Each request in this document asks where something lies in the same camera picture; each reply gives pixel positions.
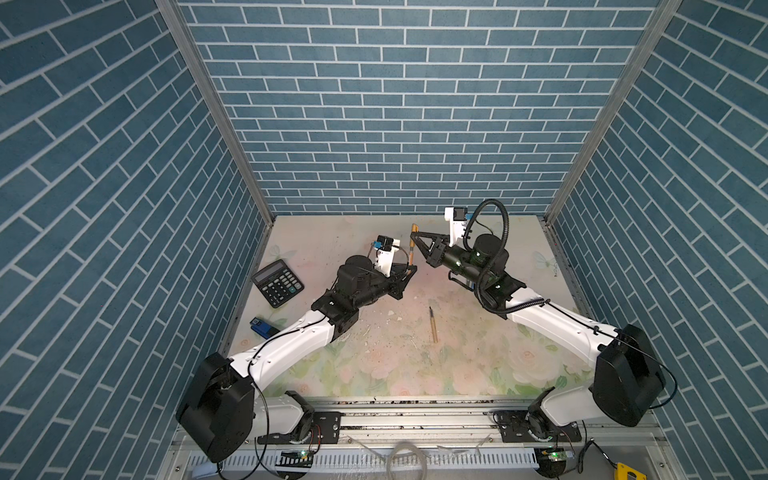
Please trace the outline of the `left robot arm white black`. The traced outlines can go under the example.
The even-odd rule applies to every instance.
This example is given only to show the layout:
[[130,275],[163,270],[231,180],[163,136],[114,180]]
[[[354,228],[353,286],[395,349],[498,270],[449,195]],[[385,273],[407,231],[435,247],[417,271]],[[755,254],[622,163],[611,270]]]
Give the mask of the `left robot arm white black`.
[[295,391],[267,398],[265,388],[346,333],[361,308],[383,296],[401,299],[416,272],[414,265],[395,263],[384,274],[363,255],[349,257],[331,288],[286,329],[231,357],[205,358],[177,408],[178,423],[213,463],[232,455],[255,426],[289,443],[304,442],[314,429],[313,407]]

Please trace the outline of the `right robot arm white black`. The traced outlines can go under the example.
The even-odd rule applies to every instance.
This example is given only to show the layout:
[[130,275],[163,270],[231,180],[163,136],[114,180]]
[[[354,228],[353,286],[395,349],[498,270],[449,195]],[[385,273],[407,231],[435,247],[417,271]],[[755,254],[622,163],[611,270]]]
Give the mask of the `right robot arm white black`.
[[509,254],[499,237],[482,234],[471,249],[444,234],[414,232],[411,240],[428,265],[448,268],[450,280],[478,294],[487,311],[544,335],[592,367],[590,383],[551,387],[528,407],[525,421],[537,440],[600,417],[634,427],[664,389],[662,367],[642,329],[601,324],[539,296],[506,272]]

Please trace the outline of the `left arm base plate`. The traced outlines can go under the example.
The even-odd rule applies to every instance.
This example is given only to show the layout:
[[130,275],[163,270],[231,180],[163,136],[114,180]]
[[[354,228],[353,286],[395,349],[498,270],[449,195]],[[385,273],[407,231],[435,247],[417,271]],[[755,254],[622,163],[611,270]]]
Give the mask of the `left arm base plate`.
[[268,435],[257,438],[260,445],[315,445],[337,444],[342,414],[337,411],[315,411],[302,415],[297,425],[288,433],[270,429]]

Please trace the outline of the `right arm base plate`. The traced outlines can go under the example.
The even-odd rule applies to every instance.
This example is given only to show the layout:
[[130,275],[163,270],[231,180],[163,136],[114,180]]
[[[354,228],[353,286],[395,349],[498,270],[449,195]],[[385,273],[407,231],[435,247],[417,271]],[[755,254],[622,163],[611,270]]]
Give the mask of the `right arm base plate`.
[[564,441],[576,444],[583,440],[576,423],[558,427],[543,415],[527,410],[493,410],[489,418],[498,429],[503,443]]

